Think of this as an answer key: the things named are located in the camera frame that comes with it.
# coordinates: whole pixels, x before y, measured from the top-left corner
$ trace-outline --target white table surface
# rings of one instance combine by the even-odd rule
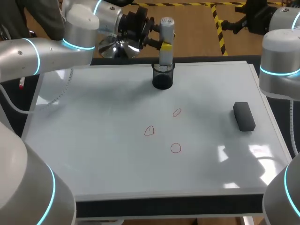
[[[44,76],[37,109],[68,75]],[[75,69],[27,120],[23,139],[77,201],[262,194],[291,160],[252,65],[176,64],[170,89],[151,81],[151,65]],[[239,131],[235,102],[249,103],[253,132]]]

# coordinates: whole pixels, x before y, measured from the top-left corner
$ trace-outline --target mesh pen holder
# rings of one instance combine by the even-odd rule
[[[152,84],[155,88],[166,90],[173,85],[173,72],[175,64],[171,66],[161,66],[159,64],[152,64],[153,78]]]

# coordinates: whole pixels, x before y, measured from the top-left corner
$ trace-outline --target yellow marker cap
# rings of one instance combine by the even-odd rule
[[[168,44],[168,43],[165,43],[165,42],[163,42],[163,44],[161,45],[161,48],[160,48],[160,50],[166,50],[166,51],[170,51],[170,50],[172,50],[172,45],[170,45],[170,44]]]

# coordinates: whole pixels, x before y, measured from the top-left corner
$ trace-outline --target person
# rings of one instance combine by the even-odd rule
[[[24,8],[42,26],[52,40],[62,40],[64,22],[58,0],[0,0],[0,24],[11,39],[30,38]]]

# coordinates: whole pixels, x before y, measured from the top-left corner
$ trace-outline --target wooden floor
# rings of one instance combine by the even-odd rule
[[[175,3],[171,0],[136,0],[137,3]],[[203,2],[203,0],[189,0],[189,2]],[[126,6],[123,12],[135,12],[138,6]],[[175,20],[176,38],[174,43],[174,57],[190,56],[221,56],[217,29],[210,7],[206,6],[148,6],[148,17],[153,16],[156,23],[161,17],[170,16]],[[236,22],[243,14],[236,13],[234,6],[217,5],[217,15],[221,20]],[[27,14],[28,27],[35,31],[38,37],[47,37],[37,22]],[[248,30],[241,30],[237,35],[232,31],[223,31],[225,47],[228,55],[259,55],[261,54],[263,37],[251,34]],[[157,57],[158,51],[146,47],[138,57]],[[255,218],[259,224],[261,217]],[[160,219],[160,220],[126,220],[124,225],[192,225],[195,219]],[[239,225],[236,218],[201,218],[198,225]]]

